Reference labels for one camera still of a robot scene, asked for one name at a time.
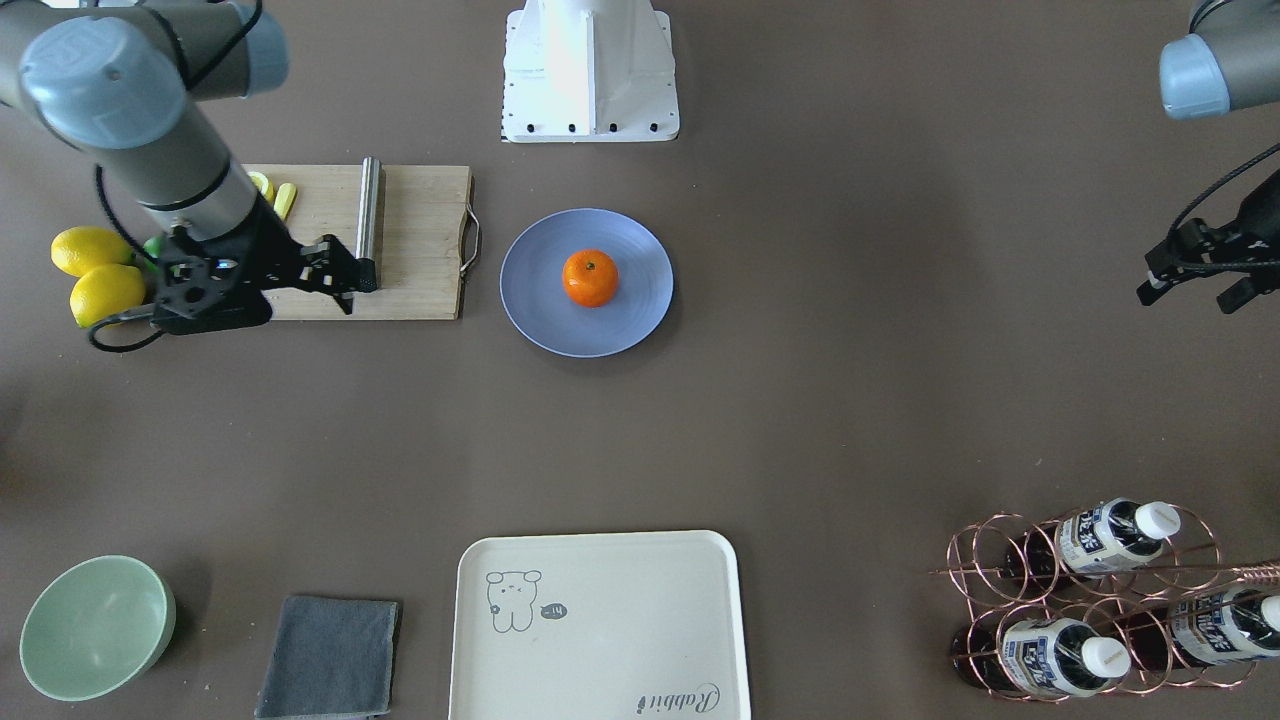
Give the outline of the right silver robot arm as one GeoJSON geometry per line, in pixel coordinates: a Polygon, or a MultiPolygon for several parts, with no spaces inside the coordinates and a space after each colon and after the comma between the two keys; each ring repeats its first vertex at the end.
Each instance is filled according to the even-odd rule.
{"type": "Polygon", "coordinates": [[[370,263],[338,238],[292,238],[200,109],[285,82],[285,35],[261,4],[5,1],[1,31],[3,104],[92,158],[165,231],[155,325],[260,325],[276,288],[351,313],[369,291],[370,263]]]}

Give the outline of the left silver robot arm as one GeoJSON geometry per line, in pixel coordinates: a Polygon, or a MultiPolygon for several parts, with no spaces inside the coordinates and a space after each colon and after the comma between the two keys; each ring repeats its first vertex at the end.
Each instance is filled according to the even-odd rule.
{"type": "MultiPolygon", "coordinates": [[[[1276,102],[1277,53],[1277,3],[1198,1],[1187,35],[1161,51],[1158,79],[1166,115],[1193,120],[1276,102]]],[[[1213,192],[1275,155],[1272,146],[1242,163],[1175,217],[1148,259],[1147,287],[1156,299],[1176,284],[1222,273],[1239,274],[1217,297],[1225,314],[1277,291],[1276,173],[1240,201],[1226,224],[1212,227],[1192,217],[1213,192]]]]}

